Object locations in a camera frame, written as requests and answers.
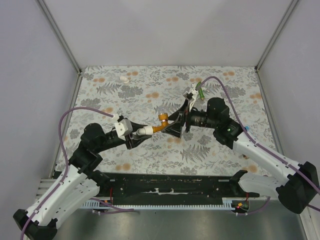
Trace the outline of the white pipe elbow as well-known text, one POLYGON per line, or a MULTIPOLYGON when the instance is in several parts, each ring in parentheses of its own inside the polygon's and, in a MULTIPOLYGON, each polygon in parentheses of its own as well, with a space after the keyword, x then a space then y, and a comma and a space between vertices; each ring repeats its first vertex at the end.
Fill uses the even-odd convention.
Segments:
POLYGON ((136 131, 138 136, 152 135, 154 133, 152 126, 144 126, 136 131))

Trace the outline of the orange water faucet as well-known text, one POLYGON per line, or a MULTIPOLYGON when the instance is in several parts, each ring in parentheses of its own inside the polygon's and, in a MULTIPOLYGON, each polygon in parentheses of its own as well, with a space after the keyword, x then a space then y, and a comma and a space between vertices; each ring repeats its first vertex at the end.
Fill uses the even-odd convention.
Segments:
POLYGON ((169 125, 169 123, 168 123, 169 116, 167 113, 159 114, 158 120, 160 121, 160 125, 152 127, 153 133, 161 132, 163 129, 165 129, 169 125))

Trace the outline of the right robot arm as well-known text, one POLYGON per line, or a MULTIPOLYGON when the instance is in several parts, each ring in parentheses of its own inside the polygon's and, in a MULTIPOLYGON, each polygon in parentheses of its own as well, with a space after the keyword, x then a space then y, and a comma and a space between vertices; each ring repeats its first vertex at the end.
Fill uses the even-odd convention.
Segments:
POLYGON ((229 184, 229 191, 235 197, 247 192, 277 198, 289 211, 301 214, 320 192, 317 168, 312 163, 299 163, 259 143, 230 118, 230 109, 222 98, 210 98, 206 110, 192 108, 185 100, 168 119, 171 124, 163 133, 181 138, 192 126, 213 129, 213 136, 221 145, 249 157, 271 175, 258 176, 240 170, 229 184))

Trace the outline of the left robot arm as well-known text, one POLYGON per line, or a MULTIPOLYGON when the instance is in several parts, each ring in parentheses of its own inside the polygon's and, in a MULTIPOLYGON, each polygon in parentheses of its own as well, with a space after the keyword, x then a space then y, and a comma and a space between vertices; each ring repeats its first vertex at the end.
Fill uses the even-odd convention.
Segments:
POLYGON ((61 225, 86 201, 110 192, 109 177, 97 170, 100 152, 125 145, 131 150, 151 138, 152 126, 124 118, 104 132, 98 123, 87 125, 78 148, 67 159, 65 169, 49 189, 28 209, 18 209, 13 219, 21 238, 52 240, 61 225))

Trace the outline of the white pipe elbow far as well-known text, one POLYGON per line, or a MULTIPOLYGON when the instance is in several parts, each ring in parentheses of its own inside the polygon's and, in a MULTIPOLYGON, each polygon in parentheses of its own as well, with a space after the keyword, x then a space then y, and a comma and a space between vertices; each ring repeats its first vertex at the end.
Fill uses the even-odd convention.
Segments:
POLYGON ((120 79, 123 83, 129 83, 129 82, 130 82, 130 80, 129 80, 127 77, 125 77, 125 76, 120 76, 119 79, 120 79))

